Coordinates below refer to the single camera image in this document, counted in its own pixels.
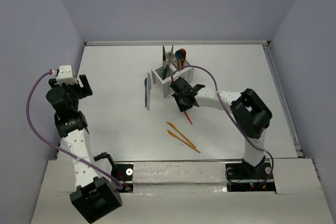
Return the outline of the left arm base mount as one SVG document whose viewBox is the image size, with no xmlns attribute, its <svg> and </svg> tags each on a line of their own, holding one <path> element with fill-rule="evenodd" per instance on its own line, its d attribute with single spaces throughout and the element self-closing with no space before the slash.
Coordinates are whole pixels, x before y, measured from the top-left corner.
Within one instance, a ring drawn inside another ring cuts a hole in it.
<svg viewBox="0 0 336 224">
<path fill-rule="evenodd" d="M 116 163 L 116 169 L 112 171 L 112 176 L 116 178 L 122 185 L 122 189 L 118 189 L 119 193 L 133 192 L 133 163 Z"/>
</svg>

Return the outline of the metal knife teal handle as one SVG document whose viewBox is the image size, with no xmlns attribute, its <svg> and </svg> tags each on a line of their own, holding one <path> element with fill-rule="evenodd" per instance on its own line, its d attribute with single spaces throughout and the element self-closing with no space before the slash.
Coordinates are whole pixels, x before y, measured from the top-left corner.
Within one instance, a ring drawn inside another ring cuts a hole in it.
<svg viewBox="0 0 336 224">
<path fill-rule="evenodd" d="M 166 65 L 165 65 L 165 68 L 164 68 L 164 73 L 165 73 L 165 76 L 167 76 L 167 73 L 169 71 L 169 66 L 170 66 L 170 63 L 174 57 L 174 53 L 173 53 L 173 47 L 174 45 L 172 45 L 171 47 L 171 50 L 169 52 L 166 52 L 165 53 L 165 58 L 166 58 Z"/>
</svg>

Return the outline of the orange-red plastic knife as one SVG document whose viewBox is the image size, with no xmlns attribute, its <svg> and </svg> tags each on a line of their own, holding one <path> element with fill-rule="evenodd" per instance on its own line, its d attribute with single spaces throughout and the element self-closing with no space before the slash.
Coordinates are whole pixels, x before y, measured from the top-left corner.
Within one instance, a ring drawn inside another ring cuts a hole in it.
<svg viewBox="0 0 336 224">
<path fill-rule="evenodd" d="M 188 113 L 185 111 L 184 114 L 185 114 L 186 118 L 188 119 L 189 123 L 190 123 L 191 125 L 193 125 L 193 122 L 192 122 L 190 116 L 188 115 Z"/>
</svg>

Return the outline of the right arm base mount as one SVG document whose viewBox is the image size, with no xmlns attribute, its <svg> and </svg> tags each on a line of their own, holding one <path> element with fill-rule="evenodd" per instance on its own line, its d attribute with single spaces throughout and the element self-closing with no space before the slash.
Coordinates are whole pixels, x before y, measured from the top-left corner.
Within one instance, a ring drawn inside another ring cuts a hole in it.
<svg viewBox="0 0 336 224">
<path fill-rule="evenodd" d="M 261 171 L 253 175 L 247 175 L 242 170 L 242 167 L 242 163 L 225 164 L 225 177 L 227 179 L 228 192 L 276 192 L 273 175 L 268 178 L 271 170 L 271 164 L 269 162 L 264 163 L 261 167 Z"/>
</svg>

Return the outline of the blue plastic knife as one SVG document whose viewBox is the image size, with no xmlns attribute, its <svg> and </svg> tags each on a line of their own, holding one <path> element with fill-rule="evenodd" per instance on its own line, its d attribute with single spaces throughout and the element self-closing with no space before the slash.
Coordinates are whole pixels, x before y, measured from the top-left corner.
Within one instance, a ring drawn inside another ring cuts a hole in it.
<svg viewBox="0 0 336 224">
<path fill-rule="evenodd" d="M 148 106 L 147 85 L 148 85 L 148 79 L 145 78 L 144 79 L 144 89 L 145 89 L 145 92 L 144 92 L 144 104 L 145 104 L 145 108 L 147 108 L 147 106 Z"/>
</svg>

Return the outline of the metal knife black handle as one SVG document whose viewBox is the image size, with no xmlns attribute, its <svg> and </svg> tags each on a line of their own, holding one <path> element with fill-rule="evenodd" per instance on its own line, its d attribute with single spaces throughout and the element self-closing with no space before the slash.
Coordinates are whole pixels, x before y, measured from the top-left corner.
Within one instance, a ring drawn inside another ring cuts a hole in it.
<svg viewBox="0 0 336 224">
<path fill-rule="evenodd" d="M 166 51 L 164 45 L 162 46 L 162 79 L 166 78 Z"/>
</svg>

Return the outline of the blue plastic spoon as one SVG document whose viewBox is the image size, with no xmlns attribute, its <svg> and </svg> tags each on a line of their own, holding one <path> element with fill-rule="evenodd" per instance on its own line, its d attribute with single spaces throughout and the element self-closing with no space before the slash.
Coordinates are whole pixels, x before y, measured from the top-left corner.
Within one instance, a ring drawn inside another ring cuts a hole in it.
<svg viewBox="0 0 336 224">
<path fill-rule="evenodd" d="M 177 50 L 175 52 L 175 58 L 176 58 L 176 68 L 177 68 L 177 62 L 178 62 L 178 59 L 179 57 L 182 55 L 182 52 L 181 52 L 181 49 Z"/>
</svg>

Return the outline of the orange-red plastic spoon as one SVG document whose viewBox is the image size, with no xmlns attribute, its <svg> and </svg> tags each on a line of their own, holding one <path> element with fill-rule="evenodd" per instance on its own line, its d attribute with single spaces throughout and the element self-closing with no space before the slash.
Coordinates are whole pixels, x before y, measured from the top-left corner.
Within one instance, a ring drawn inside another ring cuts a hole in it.
<svg viewBox="0 0 336 224">
<path fill-rule="evenodd" d="M 181 55 L 181 61 L 185 61 L 186 59 L 186 50 L 185 49 L 181 49 L 182 55 Z"/>
</svg>

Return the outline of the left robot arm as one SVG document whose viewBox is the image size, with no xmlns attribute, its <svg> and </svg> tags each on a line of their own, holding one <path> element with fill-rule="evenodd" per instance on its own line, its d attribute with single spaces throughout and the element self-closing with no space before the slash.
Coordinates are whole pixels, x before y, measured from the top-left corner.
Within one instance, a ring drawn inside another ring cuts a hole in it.
<svg viewBox="0 0 336 224">
<path fill-rule="evenodd" d="M 76 190 L 70 201 L 88 223 L 94 223 L 123 205 L 119 190 L 121 183 L 114 177 L 116 166 L 109 161 L 99 167 L 93 164 L 90 152 L 90 134 L 84 114 L 78 109 L 79 101 L 93 91 L 86 75 L 77 79 L 59 72 L 48 81 L 51 89 L 47 101 L 55 110 L 55 125 L 67 145 L 63 153 L 73 158 Z"/>
</svg>

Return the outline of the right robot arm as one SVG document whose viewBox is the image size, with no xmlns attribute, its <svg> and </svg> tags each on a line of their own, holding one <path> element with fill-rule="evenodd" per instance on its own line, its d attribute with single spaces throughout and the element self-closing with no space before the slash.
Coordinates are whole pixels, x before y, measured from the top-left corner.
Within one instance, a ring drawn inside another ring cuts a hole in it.
<svg viewBox="0 0 336 224">
<path fill-rule="evenodd" d="M 172 81 L 170 87 L 181 112 L 194 106 L 225 111 L 245 139 L 241 171 L 248 178 L 260 173 L 266 159 L 265 136 L 272 113 L 253 89 L 226 92 L 203 84 L 192 87 L 183 78 Z"/>
</svg>

